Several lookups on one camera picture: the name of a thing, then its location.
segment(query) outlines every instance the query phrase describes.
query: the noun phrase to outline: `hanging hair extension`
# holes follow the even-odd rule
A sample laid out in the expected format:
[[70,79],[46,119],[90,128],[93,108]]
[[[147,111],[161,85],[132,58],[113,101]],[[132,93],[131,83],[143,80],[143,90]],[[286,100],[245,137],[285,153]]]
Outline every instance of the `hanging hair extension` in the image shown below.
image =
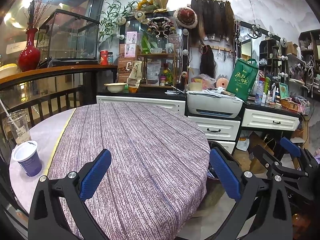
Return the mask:
[[221,14],[221,24],[222,24],[222,36],[228,36],[228,28],[226,26],[226,8],[223,2],[219,4],[220,14]]
[[229,40],[230,42],[233,40],[233,28],[234,28],[234,14],[233,14],[233,10],[231,8],[231,4],[229,1],[226,2],[226,26],[227,26],[227,30],[228,33],[227,35],[229,36]]
[[222,37],[223,35],[223,28],[222,28],[222,22],[221,22],[221,12],[219,3],[217,1],[213,2],[213,8],[214,8],[214,24],[215,24],[215,34],[216,36]]
[[212,78],[216,76],[216,65],[213,51],[210,45],[204,45],[201,53],[200,74],[206,74]]
[[209,1],[208,0],[201,0],[202,2],[202,7],[203,7],[203,21],[204,21],[204,32],[206,35],[212,34],[211,33],[211,22],[212,22],[212,15],[211,15],[211,10],[209,6]]
[[198,16],[198,25],[194,29],[189,30],[190,40],[192,45],[197,45],[205,36],[201,0],[191,0],[191,9],[193,9]]
[[209,30],[210,32],[207,34],[214,34],[215,30],[216,30],[216,26],[215,26],[215,22],[214,22],[214,3],[213,0],[208,0],[208,11],[209,11],[209,15],[210,15],[210,19],[209,20]]

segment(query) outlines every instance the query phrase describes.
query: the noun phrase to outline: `water bottle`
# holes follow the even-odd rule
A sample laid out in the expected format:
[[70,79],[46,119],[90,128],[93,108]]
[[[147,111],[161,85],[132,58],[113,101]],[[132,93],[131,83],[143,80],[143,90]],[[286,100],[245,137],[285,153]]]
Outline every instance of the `water bottle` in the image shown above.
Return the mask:
[[261,105],[262,103],[262,95],[263,95],[263,82],[259,81],[256,91],[255,103]]

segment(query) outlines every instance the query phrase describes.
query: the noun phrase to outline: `red hat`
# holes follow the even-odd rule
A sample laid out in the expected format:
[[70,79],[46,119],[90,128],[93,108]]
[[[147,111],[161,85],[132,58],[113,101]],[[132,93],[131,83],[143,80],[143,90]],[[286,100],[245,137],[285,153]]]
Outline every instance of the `red hat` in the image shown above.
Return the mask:
[[188,7],[182,7],[173,14],[177,24],[187,29],[194,29],[198,24],[198,17],[194,10]]

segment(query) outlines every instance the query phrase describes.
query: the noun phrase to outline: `drawer handle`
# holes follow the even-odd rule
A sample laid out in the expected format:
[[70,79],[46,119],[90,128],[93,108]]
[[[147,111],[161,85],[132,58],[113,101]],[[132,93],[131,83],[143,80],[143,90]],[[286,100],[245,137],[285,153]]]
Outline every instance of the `drawer handle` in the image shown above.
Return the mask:
[[221,132],[221,129],[219,129],[218,131],[211,131],[211,130],[208,128],[207,131],[209,131],[209,132]]

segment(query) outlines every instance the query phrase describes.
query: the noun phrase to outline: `wooden counter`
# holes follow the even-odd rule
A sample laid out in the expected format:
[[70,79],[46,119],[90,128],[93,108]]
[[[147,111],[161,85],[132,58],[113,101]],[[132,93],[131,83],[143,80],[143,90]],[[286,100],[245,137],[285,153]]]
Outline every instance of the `wooden counter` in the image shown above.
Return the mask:
[[54,77],[59,75],[74,74],[74,73],[85,73],[102,70],[116,70],[117,66],[102,66],[102,65],[73,65],[63,67],[50,67],[36,70],[30,70],[21,72],[5,78],[0,79],[0,90],[7,88],[12,85],[37,80],[40,78]]

